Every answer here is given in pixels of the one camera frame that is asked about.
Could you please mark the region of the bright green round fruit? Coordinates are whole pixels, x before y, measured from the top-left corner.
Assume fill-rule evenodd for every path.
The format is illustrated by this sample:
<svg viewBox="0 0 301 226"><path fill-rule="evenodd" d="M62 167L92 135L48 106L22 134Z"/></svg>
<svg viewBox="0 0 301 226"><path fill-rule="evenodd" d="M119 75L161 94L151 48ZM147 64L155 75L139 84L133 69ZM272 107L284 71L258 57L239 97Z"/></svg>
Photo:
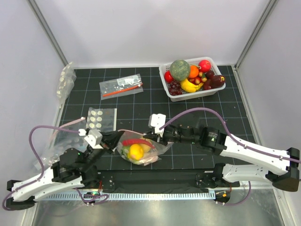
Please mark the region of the bright green round fruit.
<svg viewBox="0 0 301 226"><path fill-rule="evenodd" d="M129 148L130 146L123 146L121 149L121 155L123 156L124 159L128 159Z"/></svg>

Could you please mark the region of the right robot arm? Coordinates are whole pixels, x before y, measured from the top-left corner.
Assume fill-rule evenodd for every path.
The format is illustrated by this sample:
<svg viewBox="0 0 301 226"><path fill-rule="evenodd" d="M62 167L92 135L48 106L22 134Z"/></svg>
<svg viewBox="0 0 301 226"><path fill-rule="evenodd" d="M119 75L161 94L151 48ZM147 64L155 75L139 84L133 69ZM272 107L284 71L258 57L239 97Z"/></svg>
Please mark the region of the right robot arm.
<svg viewBox="0 0 301 226"><path fill-rule="evenodd" d="M163 145L183 143L196 145L202 151L213 155L245 161L246 165L220 164L215 167L212 182L224 186L227 182L258 181L266 182L275 188L296 192L299 188L298 169L300 151L296 148L277 150L245 141L232 134L225 134L210 127L168 126L161 131L146 132L144 138Z"/></svg>

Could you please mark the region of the yellow lemon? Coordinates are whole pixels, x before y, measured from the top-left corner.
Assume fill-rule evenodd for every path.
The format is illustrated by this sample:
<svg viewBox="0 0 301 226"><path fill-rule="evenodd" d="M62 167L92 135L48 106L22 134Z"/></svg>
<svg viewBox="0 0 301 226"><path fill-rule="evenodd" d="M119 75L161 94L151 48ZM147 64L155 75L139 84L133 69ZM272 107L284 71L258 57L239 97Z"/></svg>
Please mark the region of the yellow lemon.
<svg viewBox="0 0 301 226"><path fill-rule="evenodd" d="M142 147L144 153L147 153L152 149L152 147L150 147L146 144L140 144L140 146Z"/></svg>

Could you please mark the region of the red chili pepper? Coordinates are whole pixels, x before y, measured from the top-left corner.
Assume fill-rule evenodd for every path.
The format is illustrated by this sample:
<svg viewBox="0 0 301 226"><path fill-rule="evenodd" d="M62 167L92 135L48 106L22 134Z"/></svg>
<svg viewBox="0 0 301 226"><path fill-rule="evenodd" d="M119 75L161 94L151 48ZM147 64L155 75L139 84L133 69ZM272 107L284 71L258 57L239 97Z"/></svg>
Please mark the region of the red chili pepper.
<svg viewBox="0 0 301 226"><path fill-rule="evenodd" d="M153 149L155 148L151 142L149 142L145 139L134 138L134 139L127 139L127 140L122 141L122 145L124 145L124 146L129 146L129 145L134 145L134 144L144 144L144 145L149 146L150 148L153 148Z"/></svg>

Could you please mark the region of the pink zipper dotted bag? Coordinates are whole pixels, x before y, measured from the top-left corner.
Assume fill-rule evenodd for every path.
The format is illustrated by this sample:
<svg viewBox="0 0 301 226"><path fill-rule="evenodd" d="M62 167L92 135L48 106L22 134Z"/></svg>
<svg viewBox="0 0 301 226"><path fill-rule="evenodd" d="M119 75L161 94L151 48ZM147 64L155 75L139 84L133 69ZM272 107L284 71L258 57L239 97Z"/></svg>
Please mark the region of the pink zipper dotted bag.
<svg viewBox="0 0 301 226"><path fill-rule="evenodd" d="M172 142L162 145L131 130L119 130L119 132L123 132L123 135L119 139L116 150L124 160L135 165L147 166L161 160L159 156L173 145Z"/></svg>

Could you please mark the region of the yellow red peach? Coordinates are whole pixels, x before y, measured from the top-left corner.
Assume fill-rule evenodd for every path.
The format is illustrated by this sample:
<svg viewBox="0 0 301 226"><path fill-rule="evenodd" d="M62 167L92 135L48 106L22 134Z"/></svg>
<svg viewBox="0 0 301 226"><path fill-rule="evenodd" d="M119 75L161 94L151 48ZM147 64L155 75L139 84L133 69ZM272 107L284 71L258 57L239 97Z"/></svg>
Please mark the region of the yellow red peach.
<svg viewBox="0 0 301 226"><path fill-rule="evenodd" d="M128 157L132 160L140 160L144 156L144 152L140 144L131 145L129 148Z"/></svg>

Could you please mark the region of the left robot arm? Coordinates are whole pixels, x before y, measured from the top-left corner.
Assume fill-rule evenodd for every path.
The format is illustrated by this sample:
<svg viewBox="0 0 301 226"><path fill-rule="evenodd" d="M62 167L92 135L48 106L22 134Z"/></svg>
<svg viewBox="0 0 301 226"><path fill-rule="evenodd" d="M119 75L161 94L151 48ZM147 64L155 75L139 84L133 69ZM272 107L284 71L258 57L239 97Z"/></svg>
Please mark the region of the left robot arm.
<svg viewBox="0 0 301 226"><path fill-rule="evenodd" d="M105 152L114 152L123 131L100 132L96 129L79 129L75 132L84 137L87 147L84 152L71 147L59 157L59 161L28 180L10 180L10 194L2 207L8 211L31 208L45 197L70 189L95 188L100 176L96 162Z"/></svg>

